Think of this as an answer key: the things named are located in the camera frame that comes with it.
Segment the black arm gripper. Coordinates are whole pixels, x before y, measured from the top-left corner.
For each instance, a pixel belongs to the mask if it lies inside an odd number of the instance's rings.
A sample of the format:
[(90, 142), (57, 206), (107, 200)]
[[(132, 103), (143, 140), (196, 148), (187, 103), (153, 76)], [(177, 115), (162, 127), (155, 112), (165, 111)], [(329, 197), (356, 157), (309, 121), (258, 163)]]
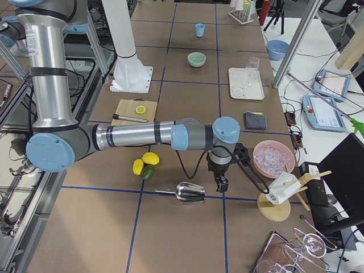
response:
[(226, 192), (229, 187), (229, 181), (225, 178), (225, 172), (229, 169), (230, 163), (217, 164), (208, 159), (208, 170), (214, 173), (214, 179), (217, 184), (217, 192)]

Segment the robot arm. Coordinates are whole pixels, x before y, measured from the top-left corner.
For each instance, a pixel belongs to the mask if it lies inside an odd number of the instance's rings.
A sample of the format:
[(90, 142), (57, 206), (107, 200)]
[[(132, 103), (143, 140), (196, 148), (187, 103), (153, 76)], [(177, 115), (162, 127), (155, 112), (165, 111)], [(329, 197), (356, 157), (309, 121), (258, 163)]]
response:
[(69, 90), (64, 34), (67, 27), (87, 31), (86, 1), (14, 1), (15, 16), (24, 27), (30, 75), (36, 100), (33, 136), (26, 145), (29, 161), (45, 172), (60, 172), (74, 162), (109, 147), (169, 144), (176, 151), (207, 153), (219, 192), (229, 182), (225, 172), (239, 139), (239, 123), (220, 117), (211, 125), (192, 118), (182, 121), (151, 122), (144, 125), (82, 125), (74, 110), (89, 103), (93, 92), (85, 88), (79, 100)]

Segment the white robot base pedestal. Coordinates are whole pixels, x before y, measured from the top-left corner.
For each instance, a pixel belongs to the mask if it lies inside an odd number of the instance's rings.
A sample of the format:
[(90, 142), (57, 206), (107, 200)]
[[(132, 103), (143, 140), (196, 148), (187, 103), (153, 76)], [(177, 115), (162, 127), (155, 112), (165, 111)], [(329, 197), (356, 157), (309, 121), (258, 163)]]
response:
[(127, 2), (104, 1), (103, 6), (117, 56), (110, 90), (148, 93), (153, 67), (143, 65), (138, 58)]

